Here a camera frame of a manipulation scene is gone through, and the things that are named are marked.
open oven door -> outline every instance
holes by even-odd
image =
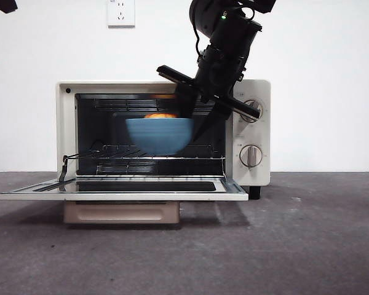
[[[219,176],[88,176],[3,192],[0,200],[245,201],[248,194],[231,178]]]

oven knob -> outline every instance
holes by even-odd
[[[257,167],[263,159],[263,152],[257,146],[249,145],[242,148],[239,154],[240,161],[246,167]]]
[[[259,102],[255,101],[255,100],[247,100],[247,101],[245,101],[245,103],[248,104],[249,106],[259,110],[260,111],[260,118],[261,118],[261,116],[263,115],[263,106]],[[245,115],[240,115],[240,116],[242,117],[242,119],[244,121],[249,122],[249,123],[257,122],[260,119],[260,118],[256,119],[256,118],[253,118],[253,117],[247,117]]]

electrical socket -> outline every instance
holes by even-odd
[[[135,0],[106,0],[109,28],[135,26]]]

toaster oven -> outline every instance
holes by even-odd
[[[237,99],[260,110],[258,120],[234,113],[175,155],[147,154],[125,120],[166,112],[174,90],[171,82],[59,83],[57,178],[0,199],[64,201],[67,223],[177,223],[180,201],[258,199],[270,180],[269,82],[234,87]],[[213,104],[196,103],[195,130]]]

food in bowl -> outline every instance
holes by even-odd
[[[178,116],[175,114],[148,114],[145,116],[145,119],[152,119],[152,118],[177,118]]]

